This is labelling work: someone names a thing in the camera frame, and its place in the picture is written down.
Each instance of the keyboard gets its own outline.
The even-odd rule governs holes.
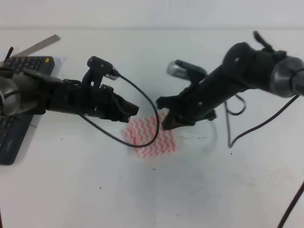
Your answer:
[[[10,68],[19,74],[24,69],[36,70],[51,75],[55,66],[53,57],[11,57],[3,67]],[[24,136],[30,126],[33,115],[18,114],[10,117],[0,117],[0,164],[14,163]]]

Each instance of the black cable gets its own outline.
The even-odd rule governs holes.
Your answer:
[[[238,113],[234,113],[234,112],[230,111],[230,110],[228,109],[228,107],[226,107],[227,112],[228,112],[229,114],[231,114],[231,115],[234,115],[234,116],[241,115],[241,114],[246,110],[246,108],[247,108],[247,106],[246,106],[246,101],[244,100],[244,98],[242,98],[242,97],[239,96],[239,95],[236,95],[236,98],[239,99],[241,102],[243,102],[244,107],[243,107],[243,109],[242,109],[241,111],[239,111]]]
[[[12,95],[19,94],[19,93],[21,93],[21,90],[11,91],[11,92],[9,92],[9,93],[7,93],[7,94],[4,95],[4,99],[6,99],[6,98],[8,98],[8,97],[10,97]]]
[[[265,126],[267,123],[271,122],[272,120],[274,120],[275,118],[277,118],[289,105],[291,105],[297,98],[299,97],[299,95],[295,95],[289,102],[287,102],[287,104],[285,104],[283,106],[283,108],[281,108],[276,114],[274,114],[273,116],[271,116],[268,120],[262,122],[261,124],[259,124],[256,127],[253,127],[247,131],[245,131],[244,133],[238,135],[232,142],[231,142],[231,130],[230,130],[230,122],[229,122],[229,116],[228,116],[228,110],[227,110],[227,101],[224,102],[224,106],[225,106],[225,113],[226,113],[226,123],[227,123],[227,132],[228,132],[228,147],[232,148],[232,146],[234,145],[234,143],[242,138],[243,136]]]
[[[302,183],[300,189],[298,190],[298,192],[296,193],[296,195],[294,196],[293,200],[291,201],[291,203],[289,204],[287,210],[285,211],[279,225],[277,226],[278,228],[282,228],[283,225],[285,224],[286,220],[288,219],[288,216],[290,215],[291,211],[293,210],[293,208],[295,207],[297,201],[300,199],[302,193],[304,192],[304,182]]]

